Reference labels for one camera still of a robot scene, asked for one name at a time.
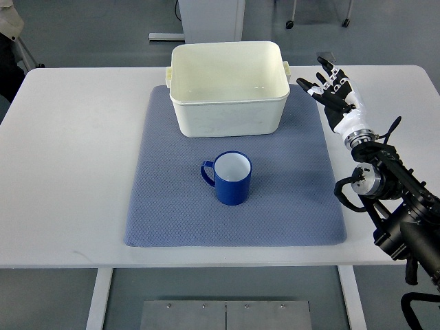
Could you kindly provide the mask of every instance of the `blue mat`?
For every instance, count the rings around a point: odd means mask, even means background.
[[[252,161],[250,196],[217,201],[204,160],[238,150]],[[169,89],[151,92],[126,222],[129,246],[334,245],[347,233],[315,101],[291,85],[269,135],[185,137]]]

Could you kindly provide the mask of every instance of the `bin handle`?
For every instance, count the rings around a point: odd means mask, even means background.
[[[286,73],[286,77],[287,77],[287,82],[290,81],[290,77],[291,77],[291,73],[290,73],[290,67],[289,67],[289,62],[287,62],[286,60],[283,62],[283,67],[284,67],[284,72]]]
[[[171,78],[173,76],[173,68],[172,67],[166,67],[165,69],[165,81],[166,81],[166,86],[168,88],[171,88]]]

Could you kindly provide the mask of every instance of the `blue mug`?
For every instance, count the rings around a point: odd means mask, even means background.
[[[205,168],[214,170],[214,179],[206,174]],[[249,195],[252,163],[248,156],[238,151],[226,151],[215,161],[204,161],[200,167],[201,176],[215,188],[217,199],[226,205],[239,205]]]

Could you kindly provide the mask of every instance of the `mug handle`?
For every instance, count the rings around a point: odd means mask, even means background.
[[[203,164],[200,166],[200,173],[201,173],[201,176],[205,179],[205,181],[206,181],[210,186],[213,187],[213,186],[215,185],[214,180],[211,179],[211,178],[206,174],[206,172],[205,172],[205,167],[211,167],[211,168],[214,168],[214,163],[213,163],[213,162],[210,162],[209,160],[206,160],[206,161],[204,161]]]

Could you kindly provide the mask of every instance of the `robotic arm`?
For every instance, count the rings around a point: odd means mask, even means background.
[[[335,185],[340,202],[355,212],[367,212],[375,227],[375,244],[393,260],[406,259],[406,282],[417,284],[417,265],[425,269],[440,291],[440,199],[425,189],[425,182],[413,177],[393,146],[387,145],[398,118],[387,134],[376,135],[365,121],[366,109],[355,84],[329,61],[318,62],[329,76],[317,73],[322,86],[303,78],[296,82],[325,106],[324,112],[333,132],[340,134],[359,164],[352,176]],[[354,206],[343,194],[350,184],[363,207]],[[389,211],[381,202],[401,199]]]

